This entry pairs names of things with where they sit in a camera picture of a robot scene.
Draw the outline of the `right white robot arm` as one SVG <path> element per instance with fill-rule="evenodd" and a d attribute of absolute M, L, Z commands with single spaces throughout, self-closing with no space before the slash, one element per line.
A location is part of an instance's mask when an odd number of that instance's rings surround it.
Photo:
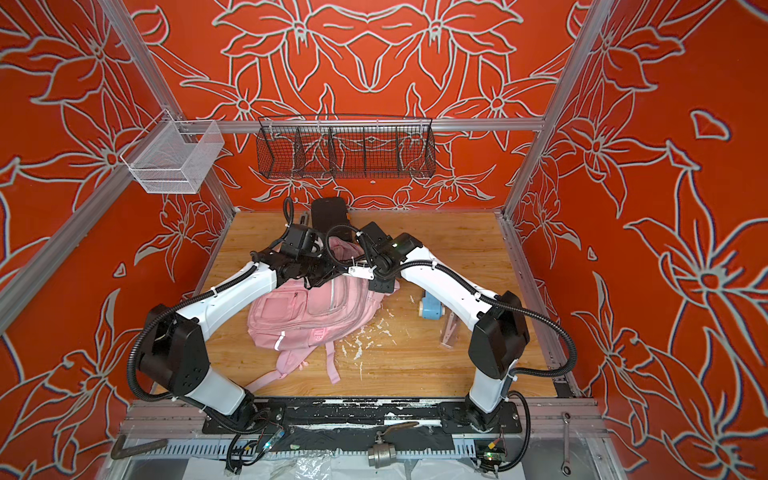
<path fill-rule="evenodd" d="M 545 315 L 522 307 L 514 294 L 499 295 L 466 279 L 410 234 L 393 238 L 374 222 L 352 231 L 363 250 L 362 270 L 368 277 L 379 282 L 402 278 L 419 286 L 470 331 L 468 356 L 475 374 L 467 396 L 469 411 L 485 417 L 495 414 L 519 376 L 558 378 L 575 368 L 578 351 L 567 331 Z M 550 328 L 562 340 L 567 348 L 562 365 L 551 370 L 519 365 L 530 342 L 527 319 Z"/>

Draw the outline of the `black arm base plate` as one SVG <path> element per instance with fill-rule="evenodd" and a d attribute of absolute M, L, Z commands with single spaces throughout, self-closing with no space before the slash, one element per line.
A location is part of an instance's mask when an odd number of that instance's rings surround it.
<path fill-rule="evenodd" d="M 517 434 L 523 431 L 515 404 L 494 414 L 472 413 L 464 397 L 262 397 L 257 408 L 278 424 L 301 428 L 372 428 L 416 422 L 449 434 Z"/>

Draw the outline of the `pink student backpack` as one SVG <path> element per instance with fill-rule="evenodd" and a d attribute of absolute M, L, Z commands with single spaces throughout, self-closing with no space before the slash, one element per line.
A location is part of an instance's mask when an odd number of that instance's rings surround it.
<path fill-rule="evenodd" d="M 331 383 L 340 381 L 335 365 L 335 342 L 361 329 L 380 309 L 385 297 L 397 292 L 393 280 L 381 292 L 369 288 L 367 278 L 336 277 L 320 287 L 307 288 L 291 279 L 252 302 L 247 331 L 258 348 L 279 354 L 275 368 L 255 379 L 246 389 L 255 393 L 307 366 L 308 357 L 325 349 Z"/>

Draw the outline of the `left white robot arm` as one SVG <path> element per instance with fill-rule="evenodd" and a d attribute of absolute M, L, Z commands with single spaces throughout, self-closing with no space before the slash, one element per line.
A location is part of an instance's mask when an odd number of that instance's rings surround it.
<path fill-rule="evenodd" d="M 262 421 L 253 394 L 211 366 L 206 341 L 248 304 L 287 281 L 312 289 L 338 274 L 322 250 L 320 234 L 294 222 L 291 199 L 283 201 L 283 215 L 285 231 L 253 252 L 236 274 L 173 307 L 160 304 L 150 312 L 126 365 L 136 398 L 181 399 L 234 433 L 247 433 Z"/>

